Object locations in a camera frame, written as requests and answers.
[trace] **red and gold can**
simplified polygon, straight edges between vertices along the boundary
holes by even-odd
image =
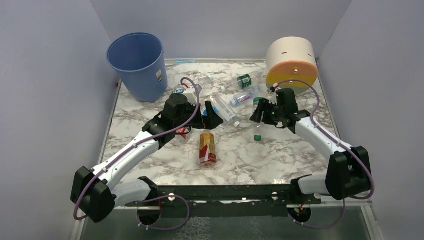
[[[215,138],[212,133],[203,133],[200,135],[199,164],[207,168],[213,167],[217,164]]]

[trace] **beige cylinder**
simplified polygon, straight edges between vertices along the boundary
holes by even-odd
[[[299,79],[311,85],[318,77],[314,49],[310,41],[295,36],[278,39],[268,49],[266,54],[266,86],[290,80]],[[280,88],[292,88],[295,94],[301,94],[309,89],[301,82],[283,83]]]

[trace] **black metal bar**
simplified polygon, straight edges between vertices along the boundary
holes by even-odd
[[[289,184],[271,185],[208,185],[208,186],[157,186],[148,199],[174,194],[189,202],[191,217],[287,217],[287,205],[320,204],[313,195],[298,194]],[[151,206],[129,203],[127,207]],[[161,218],[184,218],[185,203],[178,198],[161,200]]]

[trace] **blue plastic bucket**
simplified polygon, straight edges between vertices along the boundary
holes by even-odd
[[[107,61],[135,99],[154,103],[168,87],[164,47],[152,34],[135,32],[114,41]]]

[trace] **green bottle cap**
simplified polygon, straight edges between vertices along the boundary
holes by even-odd
[[[260,142],[260,141],[262,141],[262,136],[261,135],[255,135],[253,137],[253,140],[255,140],[256,142]]]

